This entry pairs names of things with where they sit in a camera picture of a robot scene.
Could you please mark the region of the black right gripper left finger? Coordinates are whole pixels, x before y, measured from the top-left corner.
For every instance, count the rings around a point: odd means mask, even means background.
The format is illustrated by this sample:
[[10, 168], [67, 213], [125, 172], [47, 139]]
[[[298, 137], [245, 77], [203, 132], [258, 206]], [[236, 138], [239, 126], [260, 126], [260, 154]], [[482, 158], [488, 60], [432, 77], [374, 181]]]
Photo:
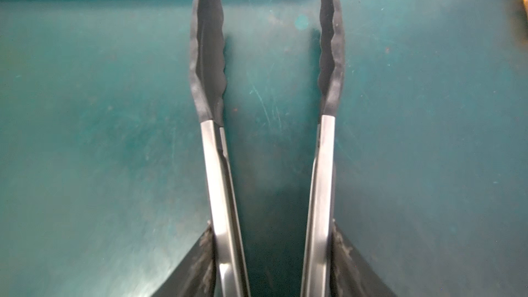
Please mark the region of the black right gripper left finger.
[[210, 297], [215, 294], [217, 267], [214, 230], [208, 223], [204, 233], [180, 264], [151, 295], [152, 297]]

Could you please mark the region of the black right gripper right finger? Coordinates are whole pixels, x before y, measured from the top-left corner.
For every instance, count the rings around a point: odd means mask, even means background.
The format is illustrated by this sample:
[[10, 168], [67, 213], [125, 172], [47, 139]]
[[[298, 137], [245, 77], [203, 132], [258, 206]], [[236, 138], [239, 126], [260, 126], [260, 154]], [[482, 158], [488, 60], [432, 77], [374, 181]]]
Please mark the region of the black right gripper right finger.
[[396, 297], [334, 221], [330, 294], [336, 297]]

